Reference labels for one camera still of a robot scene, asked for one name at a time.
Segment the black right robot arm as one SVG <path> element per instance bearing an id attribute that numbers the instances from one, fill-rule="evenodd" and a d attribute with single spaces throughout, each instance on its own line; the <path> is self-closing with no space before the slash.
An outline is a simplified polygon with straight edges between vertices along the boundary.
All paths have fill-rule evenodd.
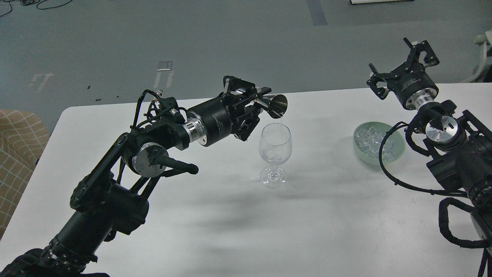
<path id="1" fill-rule="evenodd" d="M 410 52 L 404 63 L 388 73 L 381 73 L 370 64 L 371 77 L 367 85 L 381 100 L 394 93 L 406 110 L 416 110 L 410 123 L 399 122 L 383 137 L 382 146 L 399 128 L 405 128 L 405 141 L 415 152 L 431 157 L 426 165 L 441 190 L 424 189 L 407 184 L 386 170 L 378 149 L 378 161 L 383 173 L 395 185 L 409 190 L 444 196 L 438 207 L 441 235 L 450 243 L 466 249 L 483 249 L 478 276 L 491 276 L 491 206 L 492 206 L 492 134 L 471 112 L 464 110 L 455 117 L 456 105 L 451 100 L 437 102 L 438 86 L 426 73 L 426 68 L 439 64 L 429 42 L 404 42 Z M 448 207 L 467 212 L 479 240 L 461 240 L 449 228 Z"/>

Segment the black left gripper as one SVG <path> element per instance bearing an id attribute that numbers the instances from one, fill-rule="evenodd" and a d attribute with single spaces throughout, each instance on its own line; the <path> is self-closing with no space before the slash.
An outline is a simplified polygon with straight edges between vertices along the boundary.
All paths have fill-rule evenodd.
<path id="1" fill-rule="evenodd" d="M 225 100 L 234 105 L 255 102 L 261 106 L 269 106 L 270 100 L 266 98 L 272 91 L 269 87 L 257 87 L 249 81 L 228 75 L 223 77 L 223 85 L 223 98 L 207 100 L 186 111 L 183 128 L 191 143 L 199 141 L 204 147 L 209 147 L 230 134 L 241 141 L 247 141 L 260 121 L 259 115 L 263 108 L 245 108 L 243 114 L 232 117 L 230 108 L 236 112 L 238 110 Z"/>

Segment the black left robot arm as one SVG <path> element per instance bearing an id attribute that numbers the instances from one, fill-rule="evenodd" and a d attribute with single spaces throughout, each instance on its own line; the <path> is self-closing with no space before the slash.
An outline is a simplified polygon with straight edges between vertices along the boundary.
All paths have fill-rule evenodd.
<path id="1" fill-rule="evenodd" d="M 103 242 L 118 232 L 130 235 L 145 223 L 149 197 L 161 178 L 198 173 L 196 165 L 171 158 L 169 149 L 184 150 L 195 141 L 209 147 L 229 135 L 246 141 L 261 112 L 276 119 L 288 108 L 287 98 L 273 95 L 269 87 L 232 76 L 223 78 L 223 86 L 217 97 L 188 109 L 174 97 L 144 90 L 130 131 L 74 189 L 72 217 L 47 247 L 18 256 L 1 276 L 84 277 Z"/>

